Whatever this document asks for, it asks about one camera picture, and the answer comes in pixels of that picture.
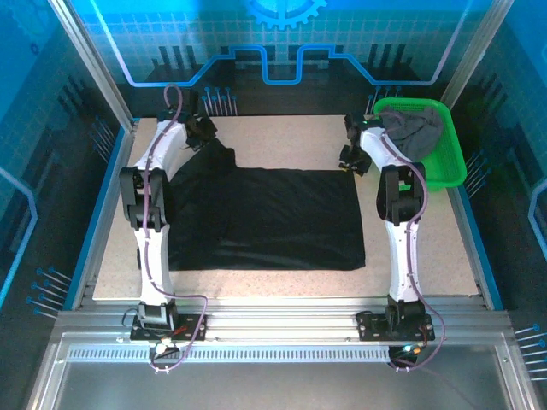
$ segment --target black cloth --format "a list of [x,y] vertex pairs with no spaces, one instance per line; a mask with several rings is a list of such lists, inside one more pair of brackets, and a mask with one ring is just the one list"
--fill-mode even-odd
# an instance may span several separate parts
[[214,139],[174,175],[171,188],[172,271],[365,265],[352,173],[238,168],[233,149]]
[[411,161],[430,155],[443,134],[443,119],[433,107],[403,112],[388,105],[379,116],[390,140]]

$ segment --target beige tabletop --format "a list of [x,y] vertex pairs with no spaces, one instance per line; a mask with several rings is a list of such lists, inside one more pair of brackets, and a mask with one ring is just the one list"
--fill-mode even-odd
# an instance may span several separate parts
[[[217,137],[234,148],[238,167],[336,170],[347,140],[343,117],[269,116],[213,118]],[[134,164],[155,134],[156,120],[142,119],[129,164]],[[356,176],[366,266],[343,271],[184,271],[171,272],[176,293],[208,297],[240,296],[385,296],[391,282],[390,250],[384,221],[376,212],[379,171]],[[93,298],[138,300],[140,272],[137,242],[123,216],[121,199]],[[432,192],[420,222],[418,271],[425,295],[475,295],[468,256],[445,190]]]

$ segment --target ventilation grille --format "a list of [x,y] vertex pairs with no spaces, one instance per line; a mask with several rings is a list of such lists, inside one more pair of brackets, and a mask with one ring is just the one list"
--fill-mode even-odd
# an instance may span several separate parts
[[[68,352],[72,362],[148,361],[148,346],[73,345]],[[179,358],[171,354],[158,363]],[[326,363],[387,362],[386,346],[195,346],[186,361],[192,363]]]

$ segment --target green basket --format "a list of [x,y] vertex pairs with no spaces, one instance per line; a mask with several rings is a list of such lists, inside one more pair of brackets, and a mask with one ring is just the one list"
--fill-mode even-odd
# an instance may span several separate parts
[[437,110],[444,123],[443,135],[435,150],[421,160],[426,167],[427,188],[440,190],[461,185],[468,175],[468,170],[448,108],[439,101],[425,98],[387,97],[374,104],[374,113],[379,114],[388,105],[397,111],[423,111],[425,107]]

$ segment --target gray cloth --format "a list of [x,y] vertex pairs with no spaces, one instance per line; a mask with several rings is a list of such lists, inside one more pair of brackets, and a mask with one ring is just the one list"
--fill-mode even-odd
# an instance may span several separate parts
[[443,120],[433,107],[403,112],[387,106],[379,115],[391,141],[411,161],[431,154],[444,129]]

